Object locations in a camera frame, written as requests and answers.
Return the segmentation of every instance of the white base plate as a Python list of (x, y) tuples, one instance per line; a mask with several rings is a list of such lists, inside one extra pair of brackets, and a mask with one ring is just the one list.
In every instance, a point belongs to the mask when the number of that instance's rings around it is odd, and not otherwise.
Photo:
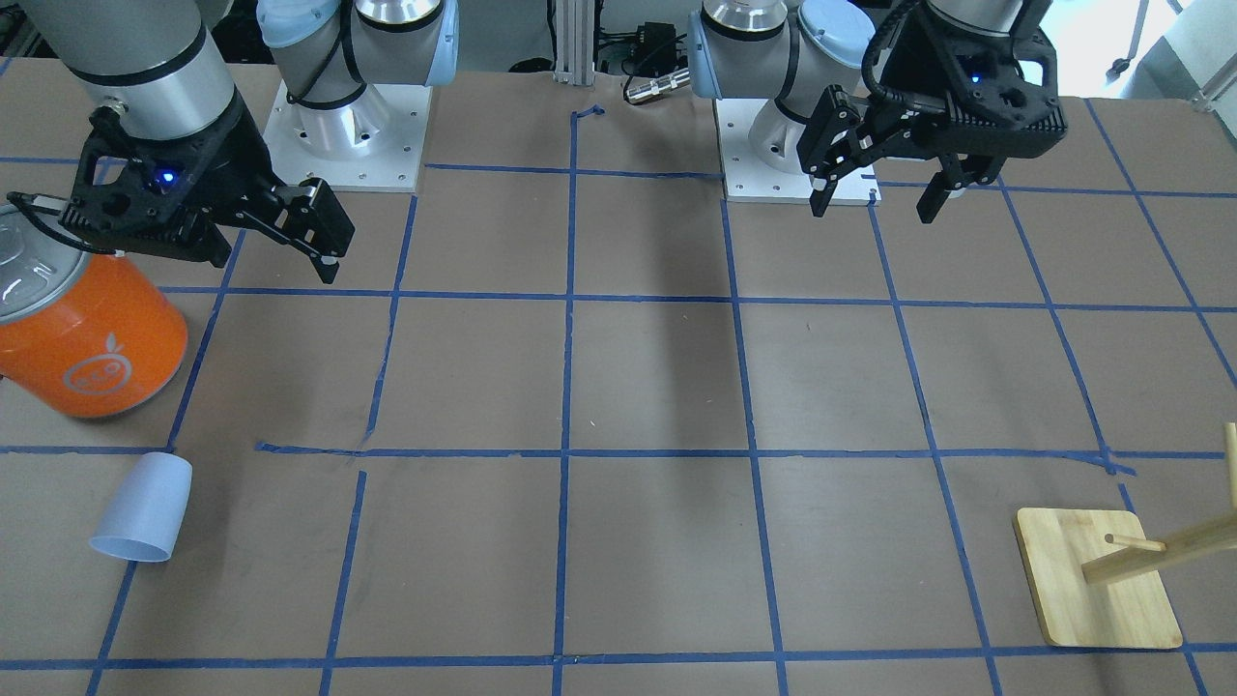
[[(747, 131), (767, 99), (719, 99), (716, 104), (717, 141), (721, 168), (726, 172), (726, 199), (748, 203), (808, 203), (811, 179), (804, 173), (785, 173), (766, 164), (747, 141)], [(865, 167), (837, 182), (833, 205), (867, 205), (881, 187), (876, 172)]]
[(356, 159), (324, 159), (309, 152), (297, 135), (296, 106), (288, 104), (287, 87), (280, 83), (262, 132), (275, 173), (289, 184), (318, 176), (334, 190), (416, 193), (433, 89), (407, 84), (374, 87), (396, 114), (395, 124), (382, 134), (386, 147)]

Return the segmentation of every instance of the light blue joint cap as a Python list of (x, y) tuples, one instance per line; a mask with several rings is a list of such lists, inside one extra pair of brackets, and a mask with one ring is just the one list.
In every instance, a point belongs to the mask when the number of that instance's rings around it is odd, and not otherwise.
[(339, 10), (339, 0), (257, 0), (257, 25), (268, 48), (304, 41)]
[(867, 45), (876, 36), (872, 20), (846, 0), (804, 0), (799, 22), (813, 43), (850, 68), (860, 67)]
[(438, 30), (438, 48), (434, 49), (434, 59), (429, 63), (429, 77), (426, 78), (426, 87), (450, 84), (455, 79), (455, 69), (459, 64), (459, 2), (456, 0), (445, 0), (445, 5), (443, 7), (442, 28)]
[(704, 99), (721, 99), (717, 85), (717, 73), (713, 68), (709, 54), (709, 35), (700, 21), (700, 11), (691, 12), (691, 28), (688, 31), (688, 69), (691, 72), (691, 91)]

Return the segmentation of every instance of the cup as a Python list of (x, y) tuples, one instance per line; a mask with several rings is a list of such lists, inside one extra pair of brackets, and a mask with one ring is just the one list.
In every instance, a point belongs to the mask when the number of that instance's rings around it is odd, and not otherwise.
[(189, 502), (193, 467), (174, 455), (142, 455), (104, 511), (90, 546), (126, 561), (162, 562), (172, 548)]

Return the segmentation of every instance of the orange container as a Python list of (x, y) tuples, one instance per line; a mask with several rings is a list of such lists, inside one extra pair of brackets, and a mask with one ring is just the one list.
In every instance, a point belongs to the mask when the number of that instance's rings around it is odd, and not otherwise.
[(71, 248), (0, 208), (0, 375), (62, 414), (110, 417), (171, 382), (187, 342), (184, 316), (129, 258)]

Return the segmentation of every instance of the orange fruit logo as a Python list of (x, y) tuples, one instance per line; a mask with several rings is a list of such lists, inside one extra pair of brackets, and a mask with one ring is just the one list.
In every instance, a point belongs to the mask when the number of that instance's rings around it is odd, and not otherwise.
[(64, 387), (87, 397), (103, 397), (118, 392), (134, 377), (134, 366), (120, 355), (124, 345), (116, 342), (116, 334), (109, 333), (106, 354), (87, 359), (64, 373)]

